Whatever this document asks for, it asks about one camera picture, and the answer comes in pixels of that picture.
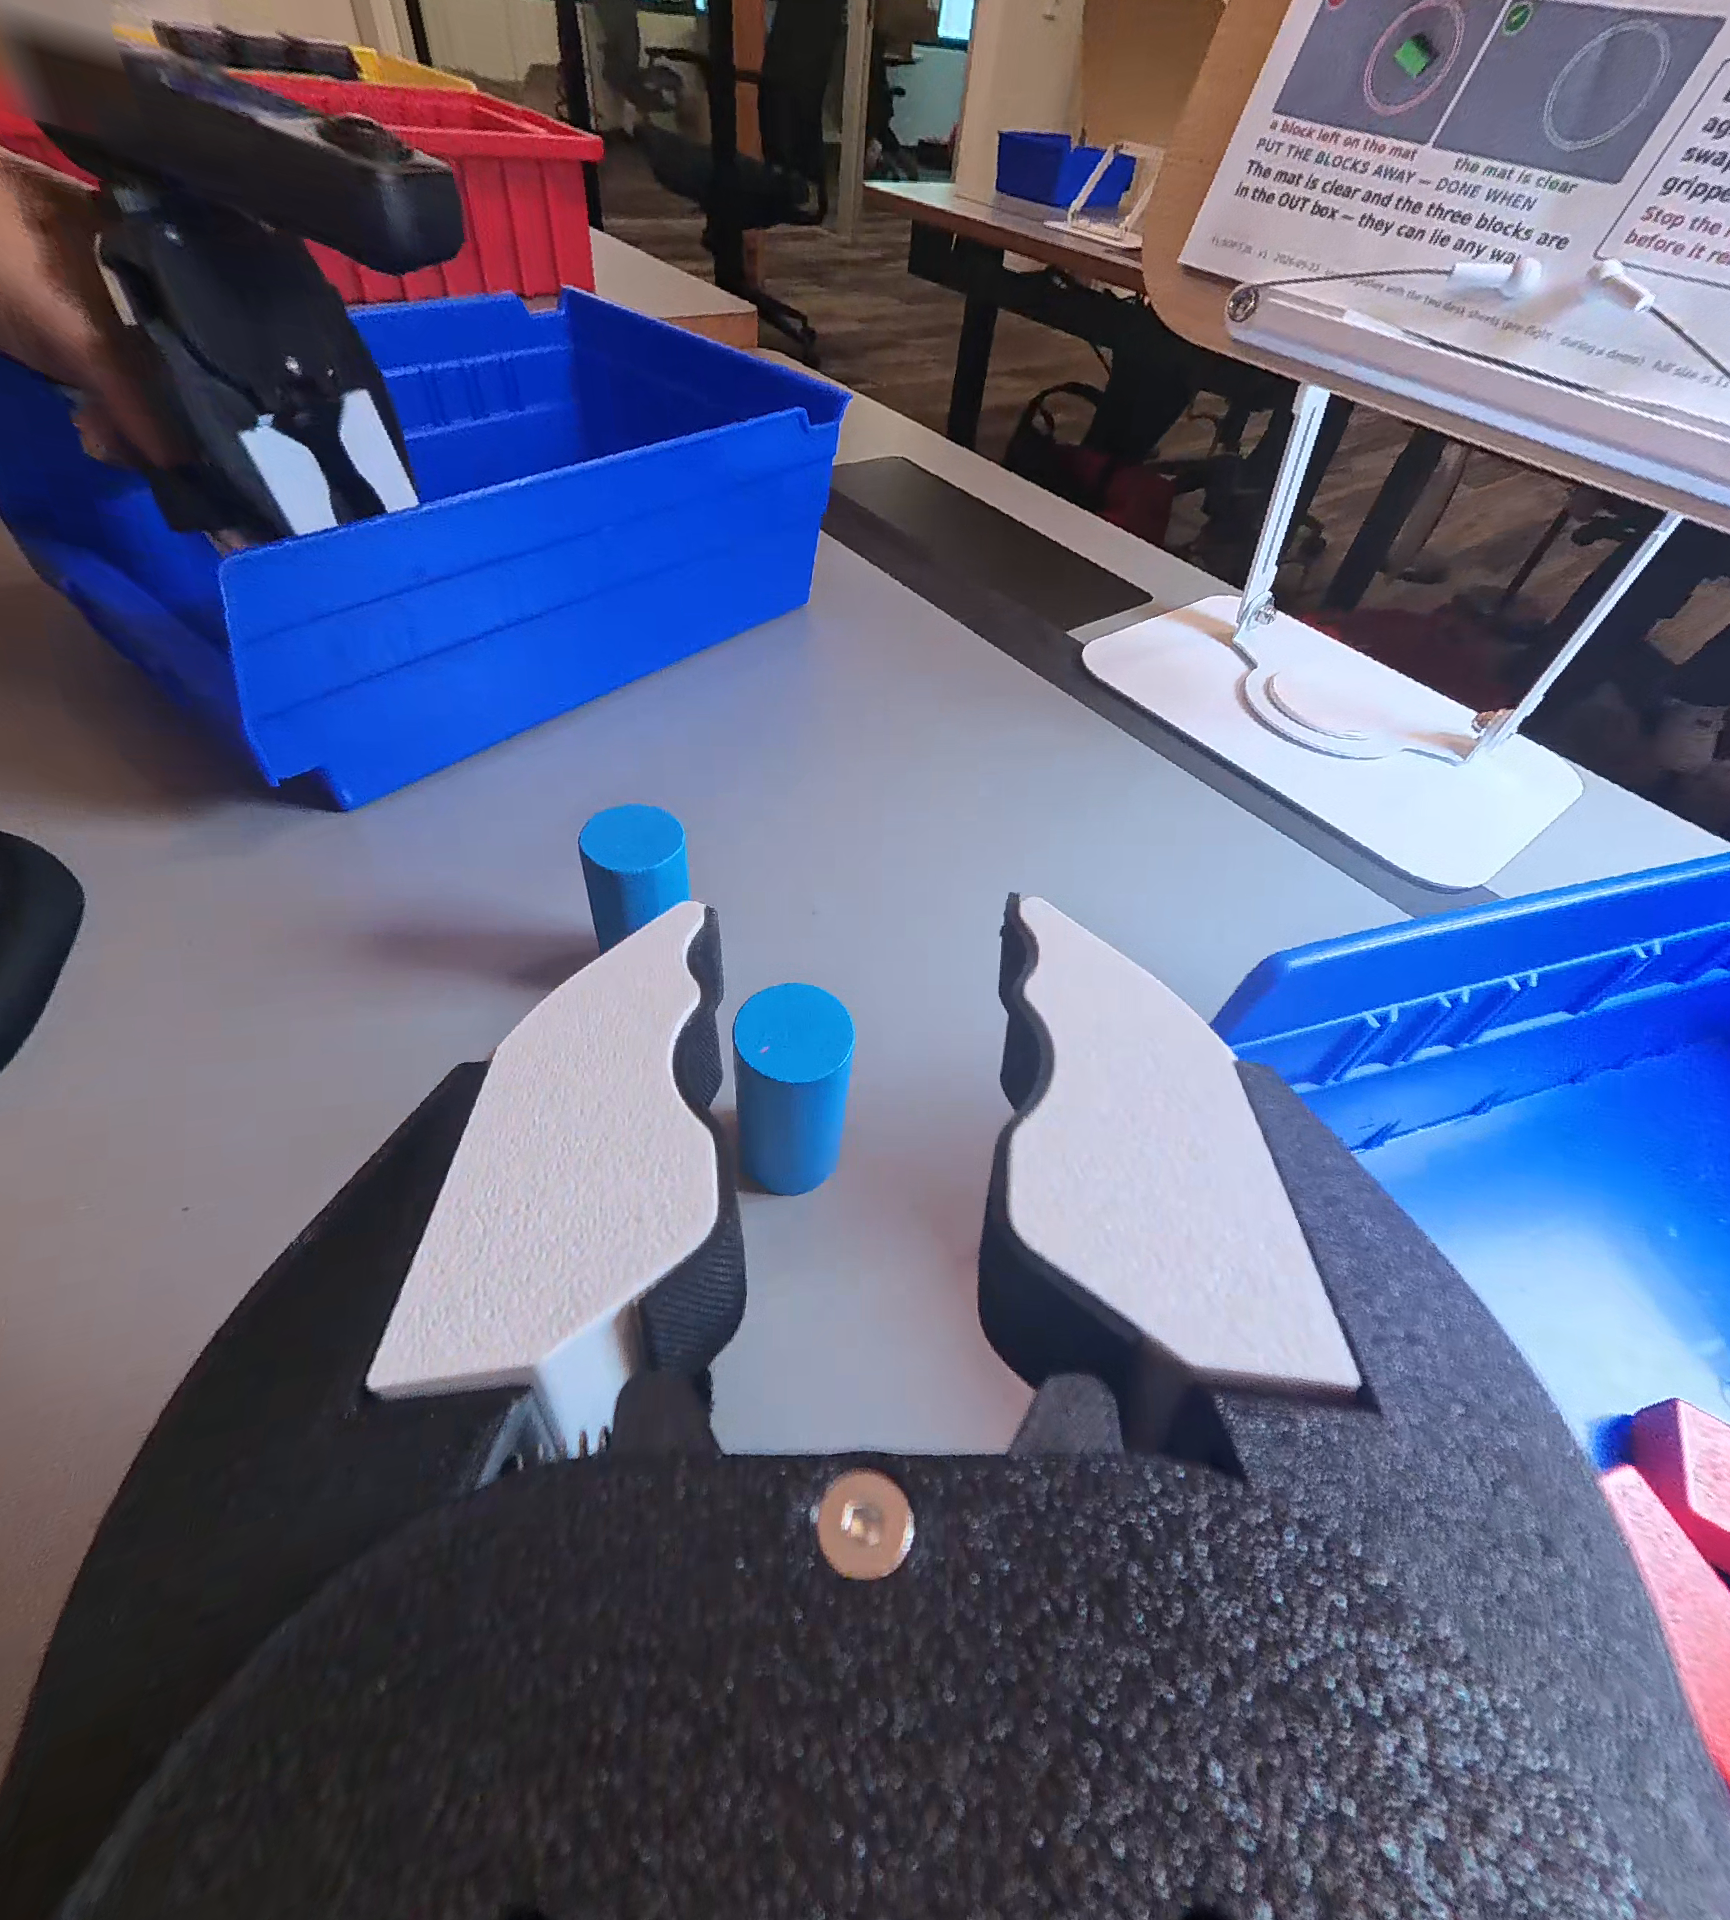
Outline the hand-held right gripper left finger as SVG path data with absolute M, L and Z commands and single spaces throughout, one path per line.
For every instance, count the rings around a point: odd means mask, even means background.
M 722 1084 L 719 914 L 683 900 L 495 1049 L 366 1374 L 383 1400 L 534 1394 L 603 1450 L 629 1382 L 694 1378 L 746 1306 Z

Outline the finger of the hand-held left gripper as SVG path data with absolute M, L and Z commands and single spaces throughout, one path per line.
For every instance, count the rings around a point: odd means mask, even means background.
M 274 422 L 256 422 L 239 444 L 272 505 L 277 539 L 301 539 L 341 526 L 332 484 L 319 456 Z
M 334 420 L 334 516 L 365 521 L 413 512 L 421 493 L 373 392 L 345 392 Z

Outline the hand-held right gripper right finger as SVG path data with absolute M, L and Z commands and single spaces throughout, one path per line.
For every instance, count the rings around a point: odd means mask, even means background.
M 1345 1404 L 1359 1357 L 1238 1062 L 1166 983 L 1050 900 L 999 948 L 1001 1129 L 978 1315 L 1022 1380 L 1093 1374 Z

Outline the blue plastic bin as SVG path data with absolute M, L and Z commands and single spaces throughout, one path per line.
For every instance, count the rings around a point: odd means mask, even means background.
M 1138 156 L 1067 133 L 1009 128 L 997 135 L 997 195 L 1071 214 L 1112 221 L 1136 181 Z
M 1454 1265 L 1600 1477 L 1655 1404 L 1730 1427 L 1730 852 L 1275 954 L 1214 1030 Z
M 352 321 L 421 507 L 230 554 L 0 357 L 0 523 L 267 786 L 373 805 L 809 601 L 840 386 L 577 291 Z

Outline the blue wooden cylinder block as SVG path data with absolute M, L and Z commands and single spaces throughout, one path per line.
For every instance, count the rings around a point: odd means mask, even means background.
M 852 1014 L 817 985 L 778 983 L 738 1009 L 733 1065 L 748 1187 L 798 1197 L 830 1180 L 842 1153 L 854 1057 Z
M 594 813 L 579 833 L 579 857 L 603 952 L 692 898 L 687 828 L 663 807 L 631 803 Z

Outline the row of black pieces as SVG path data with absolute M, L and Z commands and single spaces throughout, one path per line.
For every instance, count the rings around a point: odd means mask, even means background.
M 341 84 L 362 80 L 348 42 L 215 23 L 156 18 L 154 42 L 168 55 L 239 75 L 286 75 Z

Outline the red plastic bin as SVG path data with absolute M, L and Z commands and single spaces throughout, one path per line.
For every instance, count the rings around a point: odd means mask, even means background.
M 465 245 L 451 261 L 396 274 L 326 245 L 308 245 L 350 307 L 500 292 L 552 300 L 569 286 L 592 291 L 587 167 L 604 153 L 596 135 L 480 90 L 230 75 L 332 118 L 369 118 L 453 170 Z

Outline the yellow plastic bin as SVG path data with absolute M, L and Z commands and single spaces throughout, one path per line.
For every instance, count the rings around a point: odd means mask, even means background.
M 118 18 L 112 25 L 112 34 L 126 47 L 144 51 L 160 51 L 151 23 L 134 23 Z M 421 61 L 411 61 L 398 55 L 381 53 L 366 45 L 350 45 L 357 51 L 362 79 L 357 84 L 378 84 L 378 86 L 398 86 L 398 88 L 428 88 L 428 90 L 463 90 L 476 92 L 476 84 L 469 79 L 444 73 L 437 67 L 422 65 Z M 247 73 L 247 76 L 283 76 L 283 73 Z

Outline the white document stand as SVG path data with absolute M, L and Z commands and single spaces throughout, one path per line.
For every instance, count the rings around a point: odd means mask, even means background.
M 1166 150 L 1147 142 L 1118 140 L 1101 150 L 1075 153 L 1075 160 L 1086 159 L 1093 165 L 1073 183 L 1071 201 L 1049 226 L 1111 250 L 1143 252 L 1144 223 L 1159 190 Z M 1098 196 L 1120 168 L 1127 170 L 1123 192 L 1112 205 L 1105 205 Z
M 1094 682 L 1386 868 L 1477 891 L 1582 794 L 1523 730 L 1684 523 L 1730 534 L 1730 347 L 1615 261 L 1548 296 L 1532 257 L 1230 282 L 1181 264 L 1290 5 L 1228 5 L 1143 225 L 1144 291 L 1188 343 L 1295 382 L 1281 475 L 1242 588 L 1086 644 Z M 1528 692 L 1479 710 L 1275 603 L 1334 398 L 1647 505 L 1599 603 Z

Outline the black office chair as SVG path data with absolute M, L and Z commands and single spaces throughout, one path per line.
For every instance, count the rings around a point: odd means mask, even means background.
M 706 139 L 642 123 L 639 145 L 660 188 L 702 212 L 714 286 L 752 304 L 757 319 L 817 370 L 817 327 L 760 284 L 748 242 L 775 229 L 817 229 L 829 217 L 824 112 L 850 7 L 775 5 L 757 67 L 737 55 L 735 2 L 709 2 L 705 18 L 705 51 L 673 51 L 673 59 L 705 76 Z

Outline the wooden background desk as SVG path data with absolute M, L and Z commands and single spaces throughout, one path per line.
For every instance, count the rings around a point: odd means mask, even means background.
M 1047 217 L 950 183 L 870 183 L 868 208 L 909 223 L 907 271 L 962 303 L 947 438 L 977 449 L 1001 319 L 1111 352 L 1150 313 L 1140 259 Z

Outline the red and black backpack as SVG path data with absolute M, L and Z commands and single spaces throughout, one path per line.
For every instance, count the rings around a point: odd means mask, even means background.
M 1159 458 L 1166 435 L 1188 415 L 1200 386 L 1192 379 L 1120 379 L 1094 386 L 1059 382 L 1030 396 L 1010 433 L 1002 466 L 1093 516 L 1154 547 L 1164 547 L 1182 495 L 1205 493 L 1214 479 L 1206 454 Z M 1093 418 L 1078 440 L 1060 435 L 1055 404 L 1086 403 Z

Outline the instruction sheet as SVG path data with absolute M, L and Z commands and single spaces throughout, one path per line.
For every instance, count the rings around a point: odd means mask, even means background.
M 1730 347 L 1730 2 L 1288 5 L 1181 267 L 1615 262 Z

